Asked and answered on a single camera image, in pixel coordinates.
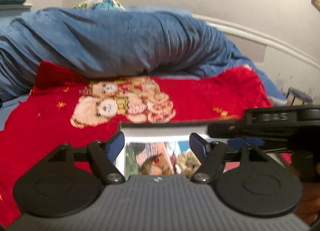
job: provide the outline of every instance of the wall molding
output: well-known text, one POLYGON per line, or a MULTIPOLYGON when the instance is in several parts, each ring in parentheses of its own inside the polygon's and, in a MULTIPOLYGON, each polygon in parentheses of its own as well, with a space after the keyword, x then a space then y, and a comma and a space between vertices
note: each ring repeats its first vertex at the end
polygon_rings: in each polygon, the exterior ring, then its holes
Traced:
POLYGON ((224 21, 216 18, 201 16, 196 14, 192 14, 192 17, 206 21, 207 24, 223 31, 224 33, 232 34, 238 37, 242 37, 242 38, 245 38, 254 42, 258 42, 261 44, 265 44, 269 47, 278 49, 320 70, 319 60, 299 50, 293 45, 290 45, 287 42, 284 42, 276 37, 273 37, 268 34, 264 34, 262 32, 259 32, 257 30, 254 30, 245 26, 241 26, 232 22, 228 22, 228 21, 224 21))

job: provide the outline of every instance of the blanket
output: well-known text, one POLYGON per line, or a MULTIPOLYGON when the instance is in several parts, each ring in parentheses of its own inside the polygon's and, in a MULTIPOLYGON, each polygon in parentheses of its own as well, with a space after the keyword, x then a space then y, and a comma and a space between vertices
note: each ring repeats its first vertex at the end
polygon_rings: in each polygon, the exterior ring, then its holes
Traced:
POLYGON ((27 94, 41 61, 88 78, 154 70, 212 77, 248 64, 269 96, 285 99, 233 42, 204 21, 172 12, 48 8, 24 13, 0 29, 0 99, 27 94))
MULTIPOLYGON (((260 78, 250 67, 203 79, 140 76, 90 81, 48 62, 41 63, 29 98, 0 131, 0 223, 20 212, 13 200, 15 181, 61 143, 83 147, 107 140, 119 122, 240 118, 247 108, 271 106, 260 78)), ((88 164, 78 167, 90 171, 88 164)))

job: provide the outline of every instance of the round black disc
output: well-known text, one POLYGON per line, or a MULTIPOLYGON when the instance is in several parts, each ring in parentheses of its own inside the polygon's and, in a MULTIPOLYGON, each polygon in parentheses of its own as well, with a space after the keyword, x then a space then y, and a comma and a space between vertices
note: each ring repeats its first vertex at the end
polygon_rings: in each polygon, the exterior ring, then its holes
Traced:
POLYGON ((280 165, 251 162, 222 174, 216 192, 236 211, 256 217, 277 217, 294 212, 302 186, 280 165))
POLYGON ((22 212, 54 218, 88 207, 101 188, 101 181, 93 174, 53 163, 46 164, 41 173, 23 175, 13 188, 13 196, 22 212))

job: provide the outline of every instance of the gray ribbed surface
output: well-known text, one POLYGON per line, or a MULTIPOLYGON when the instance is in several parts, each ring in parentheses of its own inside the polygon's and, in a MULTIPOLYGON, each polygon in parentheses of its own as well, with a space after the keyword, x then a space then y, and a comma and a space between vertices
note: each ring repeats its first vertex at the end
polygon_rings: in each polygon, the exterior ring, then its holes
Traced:
POLYGON ((8 231, 304 231, 293 214, 275 219, 243 216, 223 205, 208 185, 183 175, 132 175, 124 184, 105 188, 99 200, 68 217, 21 216, 8 231))

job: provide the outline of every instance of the metal screw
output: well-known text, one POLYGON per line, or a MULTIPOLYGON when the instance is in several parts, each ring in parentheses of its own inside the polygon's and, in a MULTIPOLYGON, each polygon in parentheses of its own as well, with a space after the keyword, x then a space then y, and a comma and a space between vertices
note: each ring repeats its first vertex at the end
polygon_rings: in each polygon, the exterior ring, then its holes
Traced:
POLYGON ((206 174, 206 173, 196 173, 195 175, 193 175, 193 178, 196 181, 205 182, 205 181, 208 181, 210 179, 210 176, 208 174, 206 174))
POLYGON ((107 175, 107 179, 111 182, 118 182, 122 180, 122 175, 118 173, 110 173, 107 175))

